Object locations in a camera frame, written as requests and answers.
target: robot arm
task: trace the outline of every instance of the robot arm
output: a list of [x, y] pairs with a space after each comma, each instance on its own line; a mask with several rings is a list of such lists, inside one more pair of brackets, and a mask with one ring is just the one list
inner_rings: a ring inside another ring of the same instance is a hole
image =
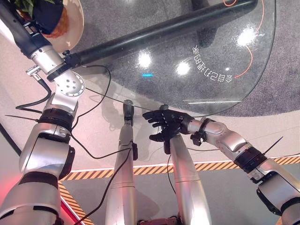
[[287, 170], [223, 123], [202, 118], [191, 120], [187, 129], [194, 144], [208, 142], [216, 146], [255, 184], [260, 183], [257, 195], [271, 212], [282, 216], [284, 225], [300, 223], [300, 182]]
[[38, 81], [42, 71], [56, 84], [20, 156], [23, 176], [0, 208], [0, 225], [61, 225], [58, 180], [72, 167], [75, 150], [68, 143], [85, 84], [51, 43], [31, 30], [30, 23], [21, 23], [7, 0], [0, 1], [0, 29], [10, 31], [21, 52], [35, 62], [28, 75]]
[[259, 198], [271, 212], [282, 216], [284, 225], [300, 223], [299, 181], [225, 124], [205, 117], [195, 120], [186, 113], [173, 110], [146, 112], [143, 117], [149, 123], [155, 122], [153, 127], [162, 127], [161, 133], [150, 135], [153, 141], [168, 143], [181, 132], [191, 134], [195, 145], [208, 142], [216, 146], [244, 170], [255, 184], [260, 183], [256, 191]]

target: orange cable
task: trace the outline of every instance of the orange cable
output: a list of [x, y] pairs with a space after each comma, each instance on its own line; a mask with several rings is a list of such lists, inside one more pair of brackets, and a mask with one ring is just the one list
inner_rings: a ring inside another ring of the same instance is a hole
[[250, 51], [250, 49], [249, 49], [249, 47], [248, 47], [247, 45], [246, 45], [246, 48], [248, 49], [248, 51], [249, 51], [249, 53], [250, 53], [250, 55], [251, 55], [251, 61], [250, 61], [250, 63], [249, 63], [248, 68], [247, 68], [243, 73], [241, 73], [240, 75], [235, 76], [234, 78], [238, 78], [238, 77], [240, 77], [240, 76], [243, 76], [243, 75], [250, 69], [250, 66], [251, 66], [252, 61], [253, 61], [253, 55], [252, 55], [252, 52]]
[[[230, 6], [233, 6], [233, 5], [236, 3], [236, 1], [237, 1], [237, 0], [234, 0], [234, 2], [233, 2], [232, 4], [227, 4], [227, 3], [225, 2], [225, 0], [223, 0], [223, 3], [224, 3], [225, 6], [230, 7]], [[262, 23], [263, 23], [263, 17], [264, 17], [264, 3], [263, 3], [263, 0], [262, 0], [262, 19], [261, 19], [261, 22], [259, 23], [258, 28], [257, 28], [256, 31], [255, 31], [256, 33], [259, 31], [259, 29], [260, 29], [261, 26], [262, 26]], [[248, 47], [247, 45], [246, 45], [246, 48], [248, 49], [248, 51], [249, 51], [249, 53], [250, 53], [251, 61], [250, 61], [250, 63], [249, 63], [249, 66], [247, 67], [247, 69], [246, 69], [243, 73], [241, 73], [240, 75], [235, 76], [234, 78], [238, 78], [238, 77], [240, 77], [240, 76], [243, 76], [243, 75], [250, 69], [250, 67], [251, 67], [251, 65], [252, 65], [252, 61], [253, 61], [253, 55], [252, 55], [252, 52], [250, 51], [250, 49], [249, 49], [249, 47]]]
[[233, 5], [236, 3], [236, 1], [237, 1], [237, 0], [234, 0], [233, 3], [227, 4], [227, 3], [225, 2], [225, 0], [223, 0], [223, 3], [224, 3], [224, 5], [226, 5], [227, 7], [229, 7], [229, 6], [233, 6]]
[[262, 23], [263, 23], [263, 17], [264, 17], [264, 4], [263, 4], [263, 0], [262, 0], [262, 19], [261, 19], [261, 22], [258, 26], [258, 28], [256, 29], [256, 33], [259, 31], [260, 27], [262, 26]]

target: silver robot leg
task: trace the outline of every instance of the silver robot leg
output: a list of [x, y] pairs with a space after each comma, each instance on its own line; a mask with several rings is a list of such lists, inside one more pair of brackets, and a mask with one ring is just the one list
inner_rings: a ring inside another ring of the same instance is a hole
[[184, 225], [211, 225], [205, 193], [192, 158], [180, 134], [170, 140], [175, 190]]
[[121, 129], [119, 138], [119, 150], [114, 170], [126, 160], [128, 151], [131, 151], [126, 163], [121, 167], [117, 175], [114, 177], [107, 198], [106, 205], [106, 225], [135, 225], [136, 224], [136, 200], [135, 200], [135, 184], [133, 181], [133, 129], [132, 116], [126, 116], [126, 110], [130, 110], [133, 106], [126, 109], [128, 105], [124, 104], [125, 124]]

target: metal bracket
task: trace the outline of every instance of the metal bracket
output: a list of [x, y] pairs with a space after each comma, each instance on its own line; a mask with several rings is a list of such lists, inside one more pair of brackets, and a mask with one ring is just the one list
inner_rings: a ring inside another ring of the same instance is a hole
[[38, 75], [38, 72], [41, 71], [41, 68], [37, 65], [31, 67], [30, 69], [26, 70], [27, 75], [33, 77], [36, 81], [39, 81], [41, 77]]

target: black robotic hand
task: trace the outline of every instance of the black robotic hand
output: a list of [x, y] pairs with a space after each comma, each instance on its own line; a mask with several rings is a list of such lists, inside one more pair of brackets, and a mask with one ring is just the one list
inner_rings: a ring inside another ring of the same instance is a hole
[[188, 134], [188, 124], [194, 118], [184, 112], [174, 110], [155, 110], [142, 115], [149, 123], [154, 123], [154, 128], [161, 126], [162, 131], [156, 135], [150, 135], [149, 139], [156, 142], [168, 141], [179, 132]]

